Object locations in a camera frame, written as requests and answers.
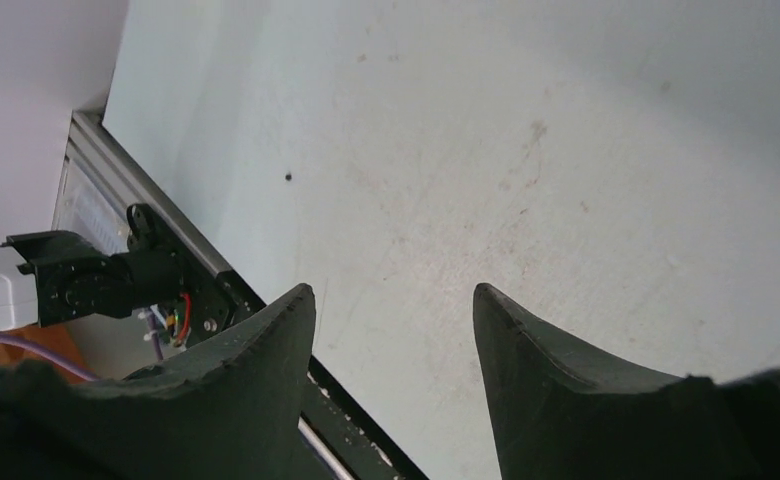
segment red wire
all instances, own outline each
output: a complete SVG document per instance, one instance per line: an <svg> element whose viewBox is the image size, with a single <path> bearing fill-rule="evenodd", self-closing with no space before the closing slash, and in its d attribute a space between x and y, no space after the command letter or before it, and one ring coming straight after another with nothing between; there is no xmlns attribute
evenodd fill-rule
<svg viewBox="0 0 780 480"><path fill-rule="evenodd" d="M179 333L178 337L175 339L176 343L182 343L184 341L184 337L186 337L187 333L190 332L190 311L193 305L190 301L189 293L182 293L181 297L184 298L184 304L186 305L184 307L184 325L181 326L181 333Z"/></svg>

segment white cable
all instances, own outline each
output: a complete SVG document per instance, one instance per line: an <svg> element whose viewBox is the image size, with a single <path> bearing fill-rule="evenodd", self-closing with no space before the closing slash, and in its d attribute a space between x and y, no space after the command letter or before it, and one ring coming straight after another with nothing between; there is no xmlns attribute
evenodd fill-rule
<svg viewBox="0 0 780 480"><path fill-rule="evenodd" d="M302 437L307 440L308 444L310 444L313 451L319 455L319 458L324 461L325 465L334 472L334 475L338 480L355 480L355 477L353 477L343 463L334 456L328 446L322 443L319 435L310 428L310 425L308 425L302 417L299 417L299 432L302 434Z"/></svg>
<svg viewBox="0 0 780 480"><path fill-rule="evenodd" d="M158 307L157 305L152 305L150 308L151 308L152 313L154 314L154 318L156 318L157 321L160 322L160 324L163 325L163 328L165 329L166 328L166 319L163 318L163 314L160 313L160 307Z"/></svg>

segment stain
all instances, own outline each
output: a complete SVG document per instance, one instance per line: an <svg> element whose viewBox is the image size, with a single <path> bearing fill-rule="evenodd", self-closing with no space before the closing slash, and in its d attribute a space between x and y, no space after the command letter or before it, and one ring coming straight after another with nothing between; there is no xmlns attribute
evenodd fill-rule
<svg viewBox="0 0 780 480"><path fill-rule="evenodd" d="M549 126L546 125L546 122L543 120L535 120L531 122L531 141L528 143L523 144L523 148L525 149L525 156L523 157L523 160L527 160L529 157L531 157L531 150L535 147L535 145L539 148L540 147L540 139L543 138L546 133L549 131ZM539 159L537 161L537 175L526 182L525 188L531 188L535 185L537 185L537 182L540 181L540 175L543 172L543 155L539 155Z"/></svg>
<svg viewBox="0 0 780 480"><path fill-rule="evenodd" d="M650 301L653 301L658 297L658 292L669 285L673 278L672 270L666 270L661 272L661 274L652 282L639 287L643 290L643 293L640 294L634 306L629 309L628 314L634 315L635 313L642 311Z"/></svg>
<svg viewBox="0 0 780 480"><path fill-rule="evenodd" d="M543 120L535 120L531 122L531 145L537 145L540 143L540 139L546 135L549 131L549 127Z"/></svg>

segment wire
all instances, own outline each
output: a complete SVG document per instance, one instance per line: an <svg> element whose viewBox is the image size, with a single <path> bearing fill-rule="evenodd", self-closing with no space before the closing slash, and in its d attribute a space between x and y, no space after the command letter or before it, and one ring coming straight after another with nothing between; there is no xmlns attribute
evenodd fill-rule
<svg viewBox="0 0 780 480"><path fill-rule="evenodd" d="M0 333L0 343L4 345L13 345L14 347L19 347L31 353L35 353L45 358L46 360L51 361L58 367L63 368L69 373L72 373L77 377L83 378L84 380L90 382L101 380L101 378L99 378L92 372L88 371L87 369L75 365L75 363L73 363L68 358L47 349L46 347L40 345L39 343L32 342L30 340L26 340L21 337L8 335L6 333Z"/></svg>
<svg viewBox="0 0 780 480"><path fill-rule="evenodd" d="M152 305L149 307L154 314L155 318L157 318L157 321L160 322L161 325L163 325L163 328L166 328L166 319L163 318L163 314L160 313L160 307L157 305Z"/></svg>
<svg viewBox="0 0 780 480"><path fill-rule="evenodd" d="M154 317L158 314L153 314L153 312L157 311L157 307L154 307L151 309L151 312L146 312L146 323L149 325L149 331L152 334L152 347L154 347L154 356L157 357L157 361L160 362L163 360L163 350L160 348L160 338L158 338L157 335L157 323L155 322Z"/></svg>
<svg viewBox="0 0 780 480"><path fill-rule="evenodd" d="M190 294L189 293L182 293L181 297L184 298L184 324L181 325L181 333L178 334L178 337L175 338L175 343L178 345L181 345L184 343L184 339L187 337L187 334L190 332L190 311L192 309L192 302L190 301Z"/></svg>
<svg viewBox="0 0 780 480"><path fill-rule="evenodd" d="M166 317L166 333L169 334L169 338L175 338L175 323L177 322L175 314L172 313Z"/></svg>

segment white wall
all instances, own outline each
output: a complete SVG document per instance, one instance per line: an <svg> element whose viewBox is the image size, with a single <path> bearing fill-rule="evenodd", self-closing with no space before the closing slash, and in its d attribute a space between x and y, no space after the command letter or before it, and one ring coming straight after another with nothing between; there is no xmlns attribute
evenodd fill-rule
<svg viewBox="0 0 780 480"><path fill-rule="evenodd" d="M317 356L435 480L498 478L476 282L663 371L780 365L780 2L128 20L107 128L262 296L313 285Z"/></svg>
<svg viewBox="0 0 780 480"><path fill-rule="evenodd" d="M51 227L72 110L105 92L127 0L0 0L0 242Z"/></svg>

